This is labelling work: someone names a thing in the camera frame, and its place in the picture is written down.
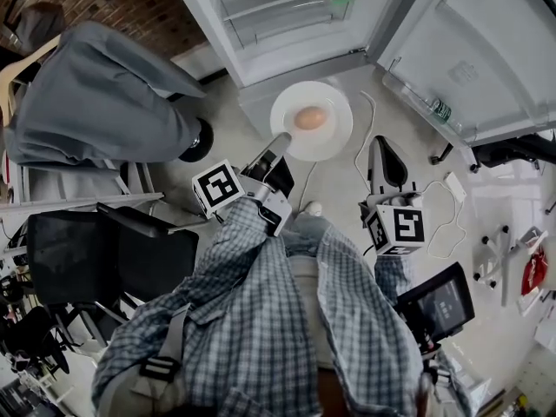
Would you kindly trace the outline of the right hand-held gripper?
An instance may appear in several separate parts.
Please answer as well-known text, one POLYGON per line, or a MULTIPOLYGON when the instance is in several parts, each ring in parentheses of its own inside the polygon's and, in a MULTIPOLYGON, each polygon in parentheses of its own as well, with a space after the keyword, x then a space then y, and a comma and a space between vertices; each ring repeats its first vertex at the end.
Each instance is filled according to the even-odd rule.
POLYGON ((385 136, 369 145, 367 181, 370 193, 359 203, 363 228, 378 256, 404 256, 425 244, 423 196, 402 160, 402 149, 385 136))

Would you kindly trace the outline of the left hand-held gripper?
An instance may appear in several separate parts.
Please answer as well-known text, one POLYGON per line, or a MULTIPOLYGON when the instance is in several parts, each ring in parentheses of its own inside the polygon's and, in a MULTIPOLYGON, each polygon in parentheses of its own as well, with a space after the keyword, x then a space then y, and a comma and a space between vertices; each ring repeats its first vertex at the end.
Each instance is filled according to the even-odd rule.
POLYGON ((192 178, 192 189, 207 219, 220 209, 246 198, 257 206, 268 224, 268 233, 278 236, 292 213, 287 196, 295 186, 285 158, 292 142, 288 132, 276 136, 241 172, 223 160, 192 178))

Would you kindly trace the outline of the brown egg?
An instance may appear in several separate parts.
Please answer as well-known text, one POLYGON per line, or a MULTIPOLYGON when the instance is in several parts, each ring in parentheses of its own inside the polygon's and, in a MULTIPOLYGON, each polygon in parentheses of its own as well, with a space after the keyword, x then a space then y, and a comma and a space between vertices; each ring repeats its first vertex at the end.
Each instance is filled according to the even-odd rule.
POLYGON ((306 131, 318 129, 328 121, 326 110, 316 106, 309 106, 301 109, 295 114, 294 125, 297 129, 306 131))

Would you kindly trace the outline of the white round plate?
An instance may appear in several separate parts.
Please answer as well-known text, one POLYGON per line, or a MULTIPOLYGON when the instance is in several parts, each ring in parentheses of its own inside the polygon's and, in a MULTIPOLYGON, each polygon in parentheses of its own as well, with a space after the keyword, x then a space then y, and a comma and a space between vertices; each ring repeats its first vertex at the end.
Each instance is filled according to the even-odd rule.
POLYGON ((353 130, 353 114, 346 96, 333 86, 305 81, 284 89, 275 99, 270 113, 270 128, 273 136, 288 132, 292 142, 288 153, 304 162, 320 162, 340 153, 347 144, 353 130), (328 121, 318 129, 297 129, 294 117, 309 106, 323 108, 328 121))

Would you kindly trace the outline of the white refrigerator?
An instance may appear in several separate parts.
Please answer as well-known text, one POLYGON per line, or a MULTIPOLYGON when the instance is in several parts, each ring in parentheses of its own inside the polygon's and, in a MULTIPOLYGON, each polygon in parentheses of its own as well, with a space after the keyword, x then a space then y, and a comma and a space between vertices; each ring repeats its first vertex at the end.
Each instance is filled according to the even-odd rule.
POLYGON ((556 129, 556 0, 183 2, 262 136, 284 88, 366 64, 420 114, 444 100, 461 132, 434 127, 454 144, 556 129))

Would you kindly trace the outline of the person's right forearm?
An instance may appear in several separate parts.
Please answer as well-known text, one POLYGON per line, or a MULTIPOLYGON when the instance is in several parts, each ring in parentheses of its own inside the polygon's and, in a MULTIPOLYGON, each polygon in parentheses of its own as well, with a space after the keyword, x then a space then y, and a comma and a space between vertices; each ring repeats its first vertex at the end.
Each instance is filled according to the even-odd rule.
POLYGON ((409 256, 379 255, 374 278, 382 293, 393 303, 414 287, 414 267, 409 256))

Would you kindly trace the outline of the person's left forearm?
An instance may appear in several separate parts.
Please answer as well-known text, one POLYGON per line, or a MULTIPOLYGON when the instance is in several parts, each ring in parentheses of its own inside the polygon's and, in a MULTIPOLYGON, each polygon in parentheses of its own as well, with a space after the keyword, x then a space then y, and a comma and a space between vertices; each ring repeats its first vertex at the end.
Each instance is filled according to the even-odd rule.
POLYGON ((283 242, 268 236, 268 224, 257 204, 235 202, 214 240, 197 265, 190 288, 216 296, 232 288, 252 269, 263 274, 283 273, 287 262, 283 242))

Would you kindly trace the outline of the clear bottle with green label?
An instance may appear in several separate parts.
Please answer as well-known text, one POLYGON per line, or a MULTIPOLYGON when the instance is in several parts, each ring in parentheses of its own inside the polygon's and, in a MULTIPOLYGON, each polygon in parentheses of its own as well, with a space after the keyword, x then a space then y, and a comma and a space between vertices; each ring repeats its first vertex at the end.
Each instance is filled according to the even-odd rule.
POLYGON ((432 100, 420 99, 419 107, 421 114, 437 127, 441 127, 454 134, 461 132, 461 125, 456 122, 452 108, 439 97, 432 100))

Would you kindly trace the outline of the person's leg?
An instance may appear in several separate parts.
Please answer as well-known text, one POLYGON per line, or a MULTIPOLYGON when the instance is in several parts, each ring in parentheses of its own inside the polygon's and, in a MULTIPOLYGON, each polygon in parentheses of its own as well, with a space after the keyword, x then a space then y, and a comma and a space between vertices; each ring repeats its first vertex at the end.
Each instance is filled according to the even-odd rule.
POLYGON ((331 227, 323 216, 300 213, 281 232, 287 257, 316 257, 321 239, 331 227))

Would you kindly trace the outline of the white swivel chair base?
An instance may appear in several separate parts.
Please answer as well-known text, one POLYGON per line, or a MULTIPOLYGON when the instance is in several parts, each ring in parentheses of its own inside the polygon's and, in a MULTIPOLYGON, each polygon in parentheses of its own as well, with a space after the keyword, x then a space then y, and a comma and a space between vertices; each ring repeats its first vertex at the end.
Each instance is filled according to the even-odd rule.
POLYGON ((516 238, 507 225, 500 226, 491 235, 483 236, 481 259, 473 272, 474 281, 498 291, 503 308, 515 306, 521 315, 527 315, 543 294, 543 282, 523 296, 520 293, 522 277, 529 259, 536 250, 543 248, 547 237, 546 231, 533 226, 516 238))

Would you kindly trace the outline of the black screen device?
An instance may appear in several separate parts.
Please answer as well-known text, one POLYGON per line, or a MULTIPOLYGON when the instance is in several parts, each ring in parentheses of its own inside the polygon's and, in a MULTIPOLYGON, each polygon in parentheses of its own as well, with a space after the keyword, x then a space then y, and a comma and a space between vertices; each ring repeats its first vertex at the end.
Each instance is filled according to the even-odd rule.
POLYGON ((467 279, 458 262, 400 295, 394 308, 423 347, 459 333, 475 316, 467 279))

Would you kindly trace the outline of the red bag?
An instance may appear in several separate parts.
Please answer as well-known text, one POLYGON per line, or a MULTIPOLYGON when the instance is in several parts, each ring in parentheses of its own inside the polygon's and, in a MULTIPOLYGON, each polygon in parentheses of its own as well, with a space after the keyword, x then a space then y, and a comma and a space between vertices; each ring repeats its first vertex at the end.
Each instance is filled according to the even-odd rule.
POLYGON ((536 250, 525 266, 521 283, 521 294, 523 296, 531 293, 546 278, 548 263, 543 248, 536 250))

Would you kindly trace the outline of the white cabinet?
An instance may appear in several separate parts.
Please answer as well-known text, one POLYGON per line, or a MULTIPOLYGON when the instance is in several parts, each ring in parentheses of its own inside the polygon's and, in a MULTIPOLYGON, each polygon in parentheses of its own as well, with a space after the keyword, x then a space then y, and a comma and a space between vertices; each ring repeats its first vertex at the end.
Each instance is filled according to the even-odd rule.
POLYGON ((487 415, 503 403, 506 390, 492 394, 489 390, 492 379, 481 376, 457 347, 439 351, 435 362, 439 365, 439 372, 448 376, 444 383, 450 387, 449 393, 454 399, 458 392, 465 395, 462 400, 468 405, 471 417, 487 415))

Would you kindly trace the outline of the black swivel chair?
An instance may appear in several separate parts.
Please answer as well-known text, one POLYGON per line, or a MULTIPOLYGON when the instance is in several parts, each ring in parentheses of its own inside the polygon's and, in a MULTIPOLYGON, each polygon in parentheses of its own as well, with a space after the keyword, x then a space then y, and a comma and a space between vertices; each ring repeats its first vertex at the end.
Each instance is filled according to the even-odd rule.
POLYGON ((69 363, 63 345, 52 334, 57 325, 44 307, 34 307, 17 322, 0 319, 0 354, 15 373, 61 369, 68 374, 69 363))

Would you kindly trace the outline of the white perforated metal frame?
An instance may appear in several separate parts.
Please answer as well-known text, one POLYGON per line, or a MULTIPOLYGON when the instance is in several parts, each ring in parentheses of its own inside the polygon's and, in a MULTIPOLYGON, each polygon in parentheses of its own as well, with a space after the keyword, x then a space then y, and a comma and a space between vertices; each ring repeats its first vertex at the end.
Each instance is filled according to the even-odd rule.
POLYGON ((99 202, 135 207, 164 197, 164 193, 155 191, 144 164, 129 164, 127 178, 111 169, 71 173, 28 169, 14 163, 9 164, 8 173, 12 197, 0 203, 0 216, 93 208, 99 202))

